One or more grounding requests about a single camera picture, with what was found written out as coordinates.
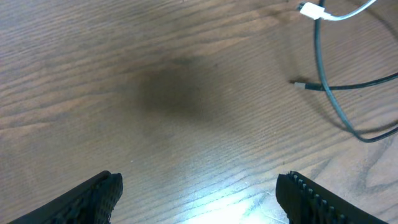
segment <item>black plastic piece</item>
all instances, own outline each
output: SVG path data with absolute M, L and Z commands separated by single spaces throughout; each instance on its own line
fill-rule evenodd
M 386 222 L 360 210 L 339 196 L 299 174 L 280 174 L 276 199 L 293 224 L 372 223 Z
M 121 174 L 102 171 L 42 207 L 10 223 L 108 224 L 123 192 Z

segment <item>cable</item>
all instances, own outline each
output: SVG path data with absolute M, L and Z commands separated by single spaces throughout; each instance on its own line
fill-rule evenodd
M 306 15 L 308 17 L 311 17 L 312 19 L 319 19 L 322 18 L 324 20 L 329 20 L 329 21 L 342 21 L 345 19 L 348 19 L 350 17 L 353 17 L 357 15 L 358 13 L 362 12 L 365 10 L 367 7 L 369 7 L 371 4 L 375 3 L 377 0 L 369 0 L 367 3 L 363 4 L 361 7 L 357 8 L 355 11 L 344 15 L 344 16 L 333 16 L 330 13 L 325 12 L 325 8 L 321 5 L 317 6 L 314 3 L 311 2 L 304 2 L 298 5 L 298 9 L 300 10 L 300 13 L 303 15 Z
M 359 88 L 366 88 L 369 86 L 382 84 L 382 83 L 391 81 L 396 78 L 398 78 L 398 72 L 393 75 L 389 75 L 387 77 L 379 78 L 377 80 L 373 80 L 373 81 L 366 82 L 366 83 L 359 83 L 359 84 L 354 84 L 354 85 L 343 85 L 343 86 L 330 86 L 330 90 L 354 90 L 354 89 L 359 89 Z M 303 90 L 325 91 L 325 89 L 322 87 L 322 84 L 320 84 L 320 83 L 295 82 L 294 86 L 297 88 L 303 89 Z
M 363 10 L 365 10 L 367 7 L 369 7 L 371 4 L 373 4 L 376 1 L 377 0 L 369 0 L 367 3 L 365 3 L 361 7 L 357 8 L 357 10 L 355 10 L 345 16 L 332 16 L 331 15 L 329 18 L 324 18 L 324 19 L 327 19 L 329 21 L 342 21 L 344 19 L 348 19 L 348 18 L 353 17 L 353 16 L 357 15 L 358 13 L 362 12 Z
M 325 0 L 320 0 L 319 6 L 323 7 L 324 3 L 325 3 Z M 340 117 L 340 120 L 346 126 L 347 130 L 349 132 L 351 132 L 356 138 L 358 138 L 362 142 L 376 142 L 378 140 L 382 140 L 388 136 L 391 136 L 392 134 L 397 133 L 398 127 L 394 128 L 382 135 L 376 136 L 374 138 L 366 139 L 366 138 L 363 138 L 362 136 L 360 136 L 357 131 L 355 131 L 354 127 L 349 122 L 347 116 L 344 114 L 344 111 L 341 109 L 340 105 L 338 104 L 337 99 L 335 98 L 334 94 L 331 92 L 329 84 L 328 84 L 328 80 L 326 79 L 325 68 L 323 66 L 323 59 L 322 59 L 322 50 L 321 50 L 321 41 L 320 41 L 320 26 L 321 26 L 321 19 L 317 19 L 315 21 L 314 46 L 315 46 L 315 60 L 317 63 L 319 79 L 322 83 L 323 88 L 326 91 L 326 95 L 328 96 L 331 105 L 337 112 L 338 116 Z

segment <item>wooden surface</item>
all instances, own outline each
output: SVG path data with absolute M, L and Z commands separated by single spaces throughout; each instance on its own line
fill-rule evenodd
M 324 93 L 289 84 L 318 80 L 298 3 L 2 0 L 0 223 L 102 170 L 124 179 L 112 223 L 287 223 L 275 182 L 289 170 L 398 223 L 397 136 L 358 142 Z M 324 22 L 330 83 L 395 73 L 397 21 L 383 0 Z M 397 122 L 397 87 L 336 96 L 364 130 Z

